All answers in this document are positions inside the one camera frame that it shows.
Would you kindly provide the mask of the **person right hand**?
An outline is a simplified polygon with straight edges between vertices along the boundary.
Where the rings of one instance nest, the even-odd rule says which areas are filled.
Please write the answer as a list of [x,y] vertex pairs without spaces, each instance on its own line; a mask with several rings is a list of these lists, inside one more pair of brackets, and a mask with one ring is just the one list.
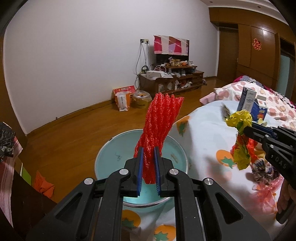
[[288,201],[292,199],[296,201],[296,190],[288,183],[287,180],[284,180],[281,185],[280,196],[277,202],[277,211],[281,213],[283,210],[287,209]]

